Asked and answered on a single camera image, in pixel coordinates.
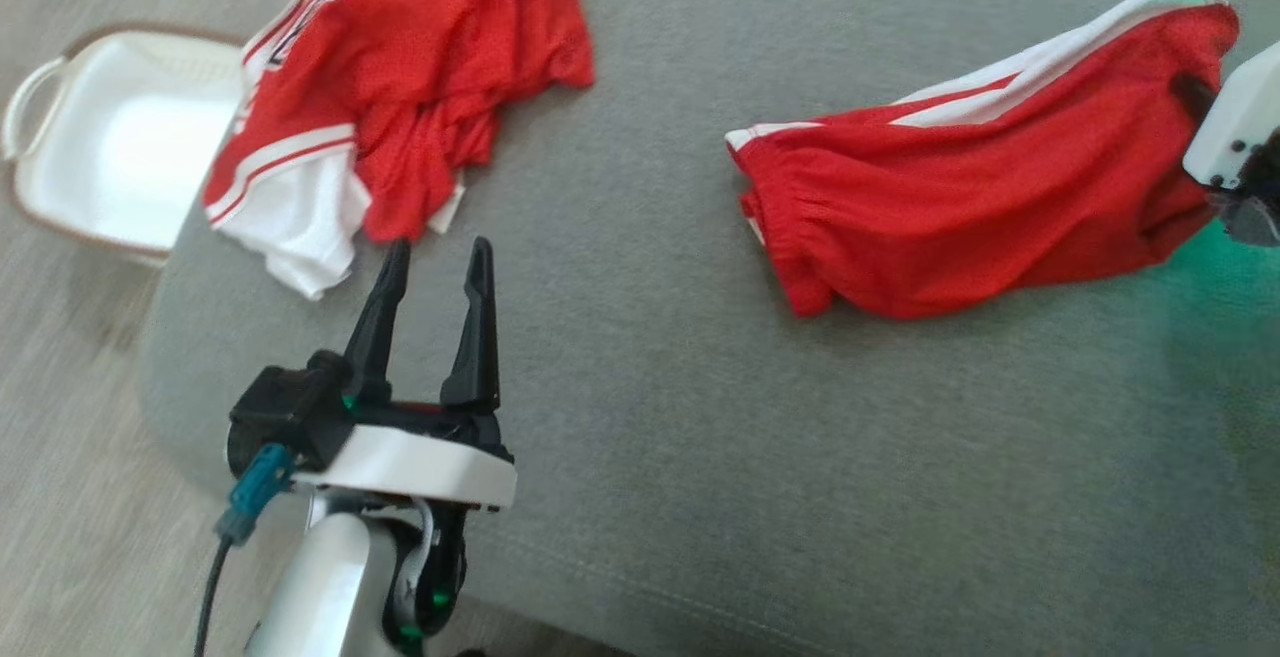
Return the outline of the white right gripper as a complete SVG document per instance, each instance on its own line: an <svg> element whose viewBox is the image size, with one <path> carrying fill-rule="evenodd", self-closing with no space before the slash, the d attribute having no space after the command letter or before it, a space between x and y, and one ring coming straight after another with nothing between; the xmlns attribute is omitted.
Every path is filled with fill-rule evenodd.
<svg viewBox="0 0 1280 657"><path fill-rule="evenodd" d="M1265 190L1277 181L1279 44L1242 63L1215 88L1179 72L1172 92L1199 124L1185 172L1213 190Z"/></svg>

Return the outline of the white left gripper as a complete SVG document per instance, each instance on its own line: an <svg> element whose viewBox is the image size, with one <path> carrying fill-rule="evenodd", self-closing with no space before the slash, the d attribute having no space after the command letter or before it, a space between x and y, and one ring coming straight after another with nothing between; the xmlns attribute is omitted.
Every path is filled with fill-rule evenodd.
<svg viewBox="0 0 1280 657"><path fill-rule="evenodd" d="M404 297L412 245L398 239L381 264L344 356L352 366L349 406L387 405L387 379L396 316ZM328 467L302 467L294 482L397 497L417 497L476 508L508 508L517 473L502 443L500 366L497 334L494 252L488 238L472 245L463 280L468 307L440 402L449 410L481 414L462 421L452 438L412 434L398 426L358 424Z"/></svg>

